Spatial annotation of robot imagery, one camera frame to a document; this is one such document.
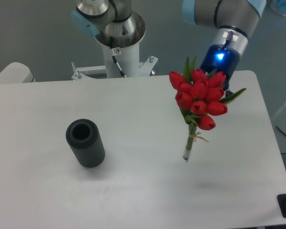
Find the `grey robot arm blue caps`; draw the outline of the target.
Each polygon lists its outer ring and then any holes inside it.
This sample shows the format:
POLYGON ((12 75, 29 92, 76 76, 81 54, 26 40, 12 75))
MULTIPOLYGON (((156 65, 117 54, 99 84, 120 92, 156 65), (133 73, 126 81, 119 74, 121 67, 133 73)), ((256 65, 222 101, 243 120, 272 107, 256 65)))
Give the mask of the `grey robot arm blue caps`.
MULTIPOLYGON (((226 75, 224 90, 231 95, 229 82, 266 6, 264 0, 185 0, 183 19, 188 23, 218 30, 201 64, 226 75)), ((71 12, 76 28, 102 46, 108 78, 147 76, 152 67, 139 65, 139 43, 146 26, 132 11, 129 0, 78 0, 71 12)))

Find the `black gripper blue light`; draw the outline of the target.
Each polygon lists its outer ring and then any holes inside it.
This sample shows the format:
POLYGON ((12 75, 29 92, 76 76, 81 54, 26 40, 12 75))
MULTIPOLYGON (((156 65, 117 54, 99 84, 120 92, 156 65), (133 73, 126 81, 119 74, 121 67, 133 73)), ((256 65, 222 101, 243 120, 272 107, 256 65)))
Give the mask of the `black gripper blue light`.
POLYGON ((229 89, 229 81, 241 56, 242 34, 236 31, 218 31, 200 66, 204 72, 210 73, 216 69, 226 75, 223 83, 225 98, 234 94, 229 89))

